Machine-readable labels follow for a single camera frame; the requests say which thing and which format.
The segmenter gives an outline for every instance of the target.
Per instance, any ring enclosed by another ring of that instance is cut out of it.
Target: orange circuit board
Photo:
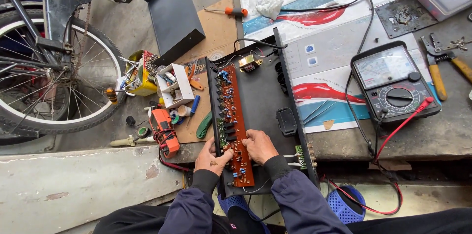
[[[225,67],[217,79],[218,108],[221,118],[217,120],[217,129],[222,152],[233,148],[234,155],[228,163],[233,171],[234,187],[254,186],[251,160],[242,140],[246,139],[241,99],[236,81],[236,69]]]

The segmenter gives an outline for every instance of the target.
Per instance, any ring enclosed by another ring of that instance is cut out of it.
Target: man's right hand
[[[247,139],[243,139],[243,145],[247,148],[247,152],[252,160],[259,165],[264,163],[279,153],[275,149],[270,137],[263,131],[247,130]]]

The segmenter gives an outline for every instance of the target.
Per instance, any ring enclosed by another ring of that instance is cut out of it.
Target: man's left hand
[[[233,157],[234,151],[232,148],[228,149],[221,157],[216,158],[215,138],[212,137],[206,141],[204,148],[198,154],[195,160],[196,172],[199,169],[208,169],[213,171],[216,175],[221,176],[226,163]]]

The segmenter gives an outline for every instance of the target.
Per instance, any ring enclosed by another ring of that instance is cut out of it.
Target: analog multimeter
[[[384,44],[354,56],[351,69],[375,122],[403,122],[423,100],[434,98],[403,41]],[[415,118],[432,116],[440,110],[441,105],[434,99]]]

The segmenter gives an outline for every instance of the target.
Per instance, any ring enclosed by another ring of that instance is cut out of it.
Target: hand
[[[206,141],[204,148],[198,154],[193,172],[199,169],[208,169],[221,176],[226,163],[233,157],[233,154],[234,151],[230,148],[221,157],[216,158],[215,138],[212,137]]]
[[[247,139],[243,139],[243,145],[247,148],[247,152],[251,159],[257,164],[264,165],[264,163],[279,153],[275,149],[270,137],[263,131],[247,130]]]

